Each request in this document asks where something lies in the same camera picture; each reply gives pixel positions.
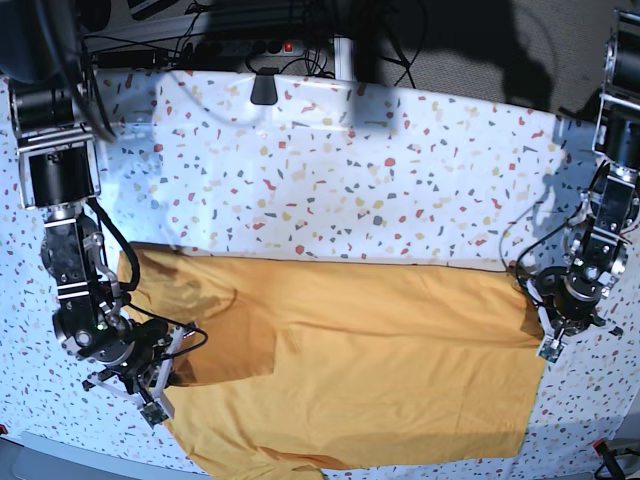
table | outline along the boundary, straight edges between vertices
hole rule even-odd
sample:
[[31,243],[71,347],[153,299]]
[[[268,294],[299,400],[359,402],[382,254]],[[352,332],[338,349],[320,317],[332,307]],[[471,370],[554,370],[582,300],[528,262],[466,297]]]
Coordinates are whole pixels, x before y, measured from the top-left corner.
[[[253,75],[103,73],[98,81],[119,135],[99,148],[101,204],[129,241],[191,254],[504,270],[573,212],[596,168],[593,126],[480,100],[277,76],[278,103],[256,106]],[[97,367],[68,358],[53,335],[42,212],[20,207],[6,100],[0,107],[0,422],[12,435],[200,472],[164,427],[151,434],[133,406],[82,391]],[[559,261],[559,240],[528,262]],[[116,255],[110,239],[112,265]],[[517,457],[350,478],[594,470],[590,443],[615,432],[638,391],[638,256],[632,247],[626,275],[602,303],[624,337],[579,344],[564,366],[546,369]]]

terrazzo pattern tablecloth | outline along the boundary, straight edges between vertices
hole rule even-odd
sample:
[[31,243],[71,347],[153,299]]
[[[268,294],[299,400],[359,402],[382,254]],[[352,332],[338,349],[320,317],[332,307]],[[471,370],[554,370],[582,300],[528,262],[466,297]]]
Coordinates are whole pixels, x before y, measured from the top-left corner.
[[[100,146],[101,203],[130,241],[189,253],[503,270],[573,212],[596,163],[593,127],[448,95],[276,77],[254,106],[252,75],[102,74],[119,141]],[[6,85],[2,84],[6,99]],[[80,381],[51,327],[42,213],[20,208],[6,100],[0,134],[0,423],[75,446],[201,472],[163,428]],[[629,239],[638,239],[636,232]],[[559,261],[559,238],[528,263]],[[116,258],[111,241],[109,257]],[[625,330],[547,369],[520,454],[329,478],[541,478],[594,470],[638,391],[640,259],[602,303]]]

yellow cloth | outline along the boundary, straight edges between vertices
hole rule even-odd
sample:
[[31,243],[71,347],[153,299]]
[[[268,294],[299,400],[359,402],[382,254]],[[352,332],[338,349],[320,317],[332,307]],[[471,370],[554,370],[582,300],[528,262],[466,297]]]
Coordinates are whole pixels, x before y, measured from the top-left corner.
[[134,304],[210,335],[167,427],[217,480],[517,454],[541,330],[505,274],[137,253]]

